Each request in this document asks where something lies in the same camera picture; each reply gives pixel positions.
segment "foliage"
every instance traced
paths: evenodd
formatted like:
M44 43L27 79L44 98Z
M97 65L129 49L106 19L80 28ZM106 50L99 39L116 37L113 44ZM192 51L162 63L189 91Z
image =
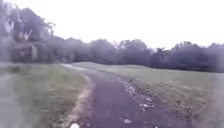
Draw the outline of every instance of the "foliage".
M1 60L13 62L58 63L92 61L102 64L135 64L153 68L224 72L223 44L201 47L189 41L176 44L172 49L152 50L139 40L109 42L98 39L90 43L55 36L54 24L35 14L31 9L7 8L1 2L0 36Z

